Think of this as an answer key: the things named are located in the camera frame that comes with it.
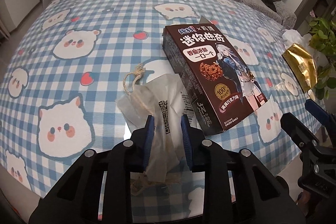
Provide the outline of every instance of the brown box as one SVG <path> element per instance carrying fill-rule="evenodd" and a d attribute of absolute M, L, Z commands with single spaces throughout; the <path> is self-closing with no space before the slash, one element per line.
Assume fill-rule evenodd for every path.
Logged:
<path fill-rule="evenodd" d="M 206 136 L 235 126 L 267 101 L 245 62 L 211 23 L 166 26 L 163 50 Z"/>

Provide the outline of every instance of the blue checkered tablecloth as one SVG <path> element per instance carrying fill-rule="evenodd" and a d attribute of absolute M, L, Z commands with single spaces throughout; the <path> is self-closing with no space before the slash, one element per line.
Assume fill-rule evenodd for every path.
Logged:
<path fill-rule="evenodd" d="M 84 150 L 110 150 L 123 141 L 127 128 L 116 99 L 124 95 L 125 74 L 139 63 L 147 69 L 142 82 L 171 72 L 163 28 L 198 23 L 201 15 L 250 45 L 256 59 L 249 68 L 279 115 L 292 112 L 316 132 L 320 124 L 304 107 L 307 94 L 281 57 L 282 26 L 262 13 L 233 0 L 56 0 L 28 30 L 0 86 L 1 164 L 44 197 Z M 265 137 L 258 111 L 210 139 L 227 150 L 250 149 L 277 174 L 299 150 L 283 130 Z M 272 116 L 270 123 L 279 121 Z M 134 222 L 202 213 L 204 174 L 192 174 L 184 161 L 172 172 L 181 174 L 181 183 L 132 197 Z"/>

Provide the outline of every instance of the metal bolt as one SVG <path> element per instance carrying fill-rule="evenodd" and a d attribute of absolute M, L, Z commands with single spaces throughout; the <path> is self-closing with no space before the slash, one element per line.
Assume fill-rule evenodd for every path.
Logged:
<path fill-rule="evenodd" d="M 84 156 L 90 158 L 92 157 L 93 155 L 95 154 L 95 152 L 93 150 L 86 150 L 85 153 L 84 153 Z"/>
<path fill-rule="evenodd" d="M 314 165 L 314 171 L 315 173 L 318 173 L 320 171 L 320 167 L 317 164 Z"/>
<path fill-rule="evenodd" d="M 245 157 L 248 157 L 248 156 L 251 155 L 251 151 L 248 150 L 248 149 L 243 149 L 243 150 L 241 151 L 241 154 L 242 154 L 243 156 L 245 156 Z"/>
<path fill-rule="evenodd" d="M 212 145 L 212 141 L 211 140 L 202 140 L 202 145 L 210 146 L 210 145 Z"/>
<path fill-rule="evenodd" d="M 125 147 L 130 147 L 130 146 L 133 145 L 133 142 L 132 142 L 131 140 L 125 140 L 125 141 L 123 142 L 123 145 L 124 145 Z"/>

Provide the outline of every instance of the gold foil package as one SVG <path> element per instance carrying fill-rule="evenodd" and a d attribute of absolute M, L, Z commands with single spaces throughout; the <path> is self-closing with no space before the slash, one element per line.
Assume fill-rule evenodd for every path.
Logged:
<path fill-rule="evenodd" d="M 287 61 L 304 92 L 317 83 L 315 63 L 311 55 L 299 44 L 293 44 L 282 55 Z"/>

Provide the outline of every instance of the beige rope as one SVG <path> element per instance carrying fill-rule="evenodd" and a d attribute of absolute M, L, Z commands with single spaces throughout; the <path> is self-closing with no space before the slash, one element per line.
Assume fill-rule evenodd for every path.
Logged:
<path fill-rule="evenodd" d="M 130 75 L 135 75 L 135 78 L 134 78 L 133 83 L 132 83 L 132 90 L 134 90 L 135 83 L 137 82 L 137 80 L 139 80 L 142 77 L 142 75 L 145 73 L 145 71 L 146 71 L 146 69 L 142 67 L 142 64 L 139 64 L 135 67 L 134 71 L 129 72 L 128 74 L 125 75 L 124 80 L 123 80 L 123 87 L 124 87 L 124 90 L 126 91 L 126 93 L 128 95 L 130 95 L 131 93 L 126 88 L 127 77 L 130 76 Z"/>

